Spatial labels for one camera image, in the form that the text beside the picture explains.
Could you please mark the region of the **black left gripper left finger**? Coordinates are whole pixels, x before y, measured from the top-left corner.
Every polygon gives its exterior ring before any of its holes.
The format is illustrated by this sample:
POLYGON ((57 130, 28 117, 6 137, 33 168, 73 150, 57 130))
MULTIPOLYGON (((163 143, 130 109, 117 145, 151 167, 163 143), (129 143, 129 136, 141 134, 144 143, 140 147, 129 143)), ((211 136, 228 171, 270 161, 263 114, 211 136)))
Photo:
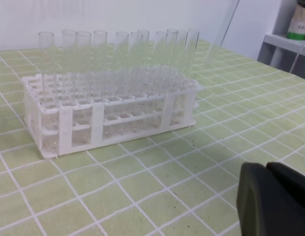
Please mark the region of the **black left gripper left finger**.
POLYGON ((305 209, 259 163, 242 164, 236 207, 243 236, 305 236, 305 209))

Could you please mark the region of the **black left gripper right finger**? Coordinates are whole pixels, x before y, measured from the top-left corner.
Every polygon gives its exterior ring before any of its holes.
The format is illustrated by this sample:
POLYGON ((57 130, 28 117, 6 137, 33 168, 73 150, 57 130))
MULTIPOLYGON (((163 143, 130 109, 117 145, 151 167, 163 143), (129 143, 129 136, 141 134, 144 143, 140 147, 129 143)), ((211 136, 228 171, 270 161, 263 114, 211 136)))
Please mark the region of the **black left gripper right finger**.
POLYGON ((305 209, 305 176, 292 168, 269 162, 266 168, 276 177, 285 190, 305 209))

